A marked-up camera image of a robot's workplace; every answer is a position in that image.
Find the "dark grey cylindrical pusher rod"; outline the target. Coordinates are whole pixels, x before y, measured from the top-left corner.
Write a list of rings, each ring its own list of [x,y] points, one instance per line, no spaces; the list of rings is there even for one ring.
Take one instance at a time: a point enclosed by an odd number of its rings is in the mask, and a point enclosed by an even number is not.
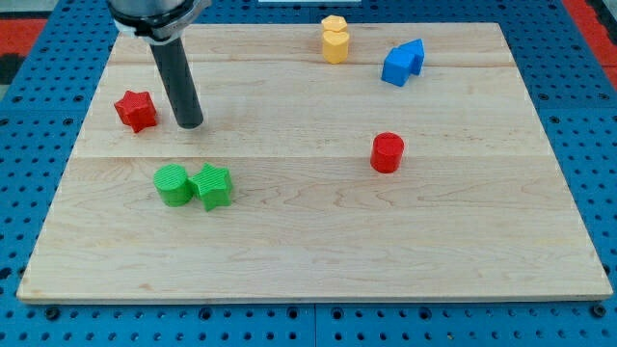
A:
[[[184,129],[200,126],[203,113],[181,38],[166,44],[152,44],[150,51],[177,125]]]

